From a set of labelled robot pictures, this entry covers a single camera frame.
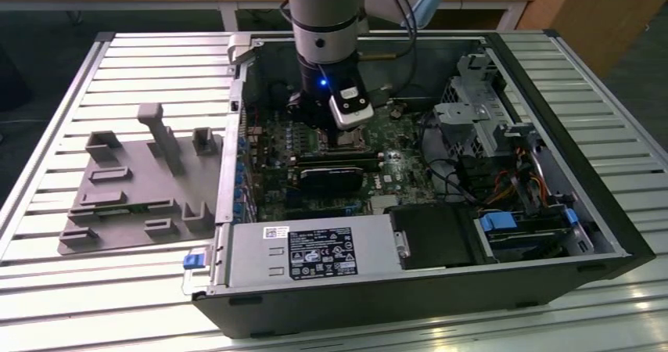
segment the metal extrusion rail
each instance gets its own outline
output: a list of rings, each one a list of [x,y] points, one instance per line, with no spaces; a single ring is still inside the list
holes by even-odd
[[[0,350],[667,348],[666,153],[559,38],[542,32],[503,38],[658,254],[651,263],[523,311],[267,340],[226,338],[180,289],[183,256],[206,240],[68,257],[56,252],[88,161],[84,142],[91,131],[114,129],[123,141],[147,139],[146,126],[135,121],[138,105],[162,102],[166,124],[178,135],[203,126],[226,132],[234,76],[228,35],[118,34],[91,49],[0,212]],[[528,119],[515,93],[507,95]]]

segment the motherboard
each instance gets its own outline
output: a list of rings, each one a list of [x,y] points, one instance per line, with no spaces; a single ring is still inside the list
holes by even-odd
[[[386,207],[434,202],[416,148],[420,116],[394,113],[391,107],[376,109],[374,119],[336,142],[276,112],[256,119],[248,137],[259,221],[382,214]]]

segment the power supply label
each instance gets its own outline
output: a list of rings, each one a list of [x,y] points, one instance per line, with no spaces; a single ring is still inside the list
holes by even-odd
[[[290,232],[288,253],[294,280],[358,274],[351,228]]]

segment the blue release tab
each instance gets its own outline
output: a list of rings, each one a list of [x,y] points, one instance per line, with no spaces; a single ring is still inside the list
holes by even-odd
[[[568,219],[571,225],[578,224],[579,219],[574,209],[566,209],[566,218]]]
[[[184,269],[192,270],[195,268],[206,268],[204,265],[204,253],[200,254],[188,254],[184,257]]]
[[[515,222],[512,214],[506,211],[484,214],[480,218],[480,225],[483,226],[483,230],[486,232],[498,229],[518,228],[518,223]]]

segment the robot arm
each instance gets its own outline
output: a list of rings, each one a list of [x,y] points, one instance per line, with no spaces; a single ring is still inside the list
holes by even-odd
[[[420,23],[426,23],[440,0],[399,0],[399,4],[392,0],[290,2],[288,18],[295,31],[302,91],[292,96],[288,110],[314,128],[348,130],[374,116],[358,68],[360,12],[362,16],[379,16],[407,25],[408,16],[398,7],[403,5],[404,12],[420,11]]]

